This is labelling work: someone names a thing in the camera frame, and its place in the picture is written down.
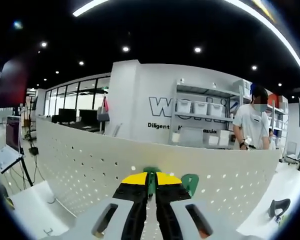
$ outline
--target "white perforated panel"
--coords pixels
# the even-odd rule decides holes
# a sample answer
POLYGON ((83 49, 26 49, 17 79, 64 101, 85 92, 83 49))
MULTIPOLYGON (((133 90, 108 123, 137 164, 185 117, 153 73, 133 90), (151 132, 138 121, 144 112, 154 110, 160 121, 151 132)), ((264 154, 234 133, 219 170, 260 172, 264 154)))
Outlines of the white perforated panel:
MULTIPOLYGON (((158 167, 178 178, 199 175, 193 198, 210 204, 211 211, 237 228, 268 188, 280 154, 135 142, 42 119, 37 120, 37 134, 44 177, 58 200, 75 215, 111 197, 128 175, 140 173, 144 167, 158 167)), ((152 235, 145 239, 156 237, 155 205, 152 212, 146 231, 152 235)))

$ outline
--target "black ceiling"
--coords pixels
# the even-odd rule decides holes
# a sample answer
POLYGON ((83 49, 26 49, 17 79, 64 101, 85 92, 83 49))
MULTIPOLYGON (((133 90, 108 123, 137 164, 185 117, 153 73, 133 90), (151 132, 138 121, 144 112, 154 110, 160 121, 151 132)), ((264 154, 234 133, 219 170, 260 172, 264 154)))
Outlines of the black ceiling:
MULTIPOLYGON (((242 1, 252 6, 251 0, 242 1)), ((84 2, 1 1, 0 70, 12 57, 46 41, 31 69, 29 88, 111 72, 113 62, 138 59, 214 69, 289 98, 300 96, 291 93, 300 90, 300 68, 287 48, 262 23, 223 0, 110 0, 72 16, 74 6, 84 2), (14 21, 23 29, 15 29, 14 21), (124 53, 123 46, 130 51, 124 53), (194 53, 196 46, 202 53, 194 53), (252 65, 258 70, 252 71, 252 65)), ((300 53, 300 3, 272 3, 300 53)))

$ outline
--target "desk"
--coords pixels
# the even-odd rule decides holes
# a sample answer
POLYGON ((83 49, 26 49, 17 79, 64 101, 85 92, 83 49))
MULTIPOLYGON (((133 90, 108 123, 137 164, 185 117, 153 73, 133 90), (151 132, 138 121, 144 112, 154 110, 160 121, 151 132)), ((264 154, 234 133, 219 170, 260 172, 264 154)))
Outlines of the desk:
POLYGON ((57 236, 75 225, 76 218, 61 204, 48 203, 53 202, 54 195, 46 181, 10 198, 15 207, 12 215, 33 239, 42 239, 48 234, 57 236))
POLYGON ((268 189, 255 209, 237 229, 239 233, 269 239, 279 229, 278 223, 274 219, 270 220, 267 211, 272 200, 283 199, 291 200, 285 215, 294 210, 300 199, 300 171, 296 168, 297 165, 278 163, 268 189))

